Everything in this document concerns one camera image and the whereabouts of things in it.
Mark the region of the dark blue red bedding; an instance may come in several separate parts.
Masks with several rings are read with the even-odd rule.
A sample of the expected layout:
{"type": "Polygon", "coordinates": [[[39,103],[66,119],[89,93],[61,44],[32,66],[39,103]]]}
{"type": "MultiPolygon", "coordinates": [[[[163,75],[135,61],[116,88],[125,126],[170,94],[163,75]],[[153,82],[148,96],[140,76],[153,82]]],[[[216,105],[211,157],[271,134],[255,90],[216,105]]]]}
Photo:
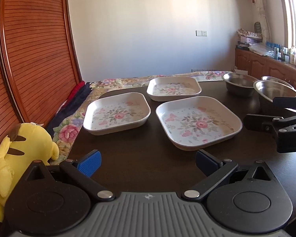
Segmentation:
{"type": "Polygon", "coordinates": [[[52,118],[49,124],[45,127],[45,130],[49,133],[51,137],[54,137],[55,130],[60,126],[62,121],[74,114],[77,109],[82,105],[82,103],[86,100],[88,95],[91,93],[90,83],[80,82],[76,87],[79,89],[76,91],[74,96],[71,99],[68,99],[67,102],[62,106],[59,112],[52,118]]]}

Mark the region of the wooden sideboard cabinet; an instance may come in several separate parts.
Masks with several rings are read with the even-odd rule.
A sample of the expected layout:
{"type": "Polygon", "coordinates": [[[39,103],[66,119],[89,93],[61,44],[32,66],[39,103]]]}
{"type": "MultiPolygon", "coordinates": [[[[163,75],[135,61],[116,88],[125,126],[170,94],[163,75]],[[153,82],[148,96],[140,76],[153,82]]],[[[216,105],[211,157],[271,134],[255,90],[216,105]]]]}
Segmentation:
{"type": "Polygon", "coordinates": [[[236,48],[234,69],[247,71],[248,75],[257,79],[262,76],[273,76],[296,89],[296,66],[289,63],[236,48]]]}

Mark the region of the hidden steel bowl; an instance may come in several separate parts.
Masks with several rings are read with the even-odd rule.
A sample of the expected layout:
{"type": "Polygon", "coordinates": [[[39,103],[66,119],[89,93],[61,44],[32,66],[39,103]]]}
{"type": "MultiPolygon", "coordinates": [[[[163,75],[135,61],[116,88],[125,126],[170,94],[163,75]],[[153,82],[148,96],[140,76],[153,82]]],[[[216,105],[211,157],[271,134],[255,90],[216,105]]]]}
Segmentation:
{"type": "Polygon", "coordinates": [[[261,80],[266,80],[266,81],[273,81],[273,82],[278,82],[281,84],[284,84],[290,88],[294,88],[291,84],[289,84],[288,82],[286,82],[285,80],[273,77],[273,76],[262,76],[261,80]]]}

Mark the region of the large steel bowl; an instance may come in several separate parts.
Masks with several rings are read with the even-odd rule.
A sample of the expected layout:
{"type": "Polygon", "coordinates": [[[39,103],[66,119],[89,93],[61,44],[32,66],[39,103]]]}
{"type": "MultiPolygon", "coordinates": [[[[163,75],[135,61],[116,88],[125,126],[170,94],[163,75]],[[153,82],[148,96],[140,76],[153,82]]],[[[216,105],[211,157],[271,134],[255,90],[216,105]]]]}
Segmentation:
{"type": "Polygon", "coordinates": [[[260,110],[263,115],[289,117],[296,115],[296,109],[280,108],[273,104],[275,97],[295,97],[296,90],[279,82],[258,80],[253,87],[259,95],[260,110]]]}

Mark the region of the yellow plush toy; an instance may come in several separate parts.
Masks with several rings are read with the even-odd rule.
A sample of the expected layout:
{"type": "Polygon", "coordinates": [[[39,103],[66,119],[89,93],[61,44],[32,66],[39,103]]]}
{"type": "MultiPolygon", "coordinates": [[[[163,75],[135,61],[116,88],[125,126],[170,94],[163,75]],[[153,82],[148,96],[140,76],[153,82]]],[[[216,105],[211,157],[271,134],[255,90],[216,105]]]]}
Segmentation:
{"type": "Polygon", "coordinates": [[[0,144],[0,223],[9,195],[32,161],[49,165],[50,159],[55,161],[58,157],[57,144],[42,126],[31,122],[11,129],[0,144]]]}

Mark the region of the floral bed blanket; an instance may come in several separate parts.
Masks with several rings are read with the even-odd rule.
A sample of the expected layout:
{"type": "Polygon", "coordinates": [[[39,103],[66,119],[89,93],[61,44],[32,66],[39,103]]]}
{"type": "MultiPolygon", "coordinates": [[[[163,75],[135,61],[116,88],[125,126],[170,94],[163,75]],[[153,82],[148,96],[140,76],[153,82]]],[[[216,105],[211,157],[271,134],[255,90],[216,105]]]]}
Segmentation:
{"type": "Polygon", "coordinates": [[[83,126],[86,108],[91,102],[99,99],[101,95],[104,95],[109,91],[146,87],[150,80],[157,77],[157,75],[151,75],[137,78],[115,78],[89,83],[88,85],[91,88],[91,91],[80,107],[67,117],[63,118],[62,122],[52,128],[52,139],[58,145],[60,155],[58,159],[52,161],[51,164],[58,165],[67,159],[74,144],[74,140],[83,126]]]}

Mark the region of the far steel bowl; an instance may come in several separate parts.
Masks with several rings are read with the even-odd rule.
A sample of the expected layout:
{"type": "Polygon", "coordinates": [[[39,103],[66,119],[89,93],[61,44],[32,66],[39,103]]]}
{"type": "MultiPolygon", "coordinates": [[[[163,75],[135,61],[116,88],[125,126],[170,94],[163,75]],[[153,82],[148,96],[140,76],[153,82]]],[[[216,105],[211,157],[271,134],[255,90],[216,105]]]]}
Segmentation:
{"type": "Polygon", "coordinates": [[[258,81],[253,76],[234,72],[225,73],[222,79],[226,83],[227,91],[241,97],[251,97],[255,92],[253,84],[258,81]]]}

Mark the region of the wooden slatted headboard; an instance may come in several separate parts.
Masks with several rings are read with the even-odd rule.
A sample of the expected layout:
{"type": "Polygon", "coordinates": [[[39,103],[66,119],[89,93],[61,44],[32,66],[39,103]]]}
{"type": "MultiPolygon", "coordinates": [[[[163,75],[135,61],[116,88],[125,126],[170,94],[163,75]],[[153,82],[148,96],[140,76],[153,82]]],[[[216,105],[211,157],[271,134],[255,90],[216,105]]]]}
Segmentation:
{"type": "Polygon", "coordinates": [[[0,0],[0,143],[48,124],[81,80],[68,0],[0,0]]]}

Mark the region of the patterned curtain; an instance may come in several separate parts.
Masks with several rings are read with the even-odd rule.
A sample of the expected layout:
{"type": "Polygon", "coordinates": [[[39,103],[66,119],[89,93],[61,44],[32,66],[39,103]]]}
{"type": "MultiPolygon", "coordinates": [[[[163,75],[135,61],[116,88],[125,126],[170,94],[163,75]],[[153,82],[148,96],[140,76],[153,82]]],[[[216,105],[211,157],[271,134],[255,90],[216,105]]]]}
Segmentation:
{"type": "Polygon", "coordinates": [[[271,41],[270,26],[266,14],[266,0],[255,0],[255,5],[261,24],[262,41],[264,43],[271,41]]]}

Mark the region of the clutter of bottles on sideboard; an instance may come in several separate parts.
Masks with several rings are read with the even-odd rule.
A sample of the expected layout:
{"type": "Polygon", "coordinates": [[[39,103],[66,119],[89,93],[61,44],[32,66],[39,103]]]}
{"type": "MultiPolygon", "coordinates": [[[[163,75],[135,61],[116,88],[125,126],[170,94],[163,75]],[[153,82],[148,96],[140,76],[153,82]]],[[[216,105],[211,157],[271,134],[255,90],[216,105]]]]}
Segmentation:
{"type": "Polygon", "coordinates": [[[242,28],[237,30],[239,37],[238,48],[246,48],[260,56],[280,60],[296,66],[296,47],[287,48],[285,46],[271,43],[263,39],[260,22],[255,22],[255,31],[246,31],[242,28]]]}

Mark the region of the floral square plate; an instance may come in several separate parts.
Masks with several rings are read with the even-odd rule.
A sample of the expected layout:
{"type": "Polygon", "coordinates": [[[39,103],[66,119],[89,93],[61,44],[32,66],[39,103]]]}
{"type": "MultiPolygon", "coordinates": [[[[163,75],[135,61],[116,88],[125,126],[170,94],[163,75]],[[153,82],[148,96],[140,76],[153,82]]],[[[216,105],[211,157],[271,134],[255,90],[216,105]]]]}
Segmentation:
{"type": "Polygon", "coordinates": [[[145,96],[130,92],[93,101],[85,112],[83,127],[92,135],[105,135],[140,127],[151,108],[145,96]]]}
{"type": "Polygon", "coordinates": [[[231,139],[243,128],[235,113],[209,96],[165,102],[155,113],[172,144],[184,151],[231,139]]]}
{"type": "Polygon", "coordinates": [[[165,76],[150,80],[146,92],[153,101],[167,102],[197,96],[202,89],[192,77],[165,76]]]}

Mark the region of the white wall switch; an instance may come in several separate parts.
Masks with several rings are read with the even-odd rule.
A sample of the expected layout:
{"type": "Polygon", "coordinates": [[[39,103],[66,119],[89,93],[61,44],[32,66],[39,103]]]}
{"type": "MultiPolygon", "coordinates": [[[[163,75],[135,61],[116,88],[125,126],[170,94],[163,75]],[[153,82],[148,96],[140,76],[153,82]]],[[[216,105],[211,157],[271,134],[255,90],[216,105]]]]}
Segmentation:
{"type": "Polygon", "coordinates": [[[196,31],[196,36],[206,37],[207,36],[207,31],[197,30],[196,31]]]}

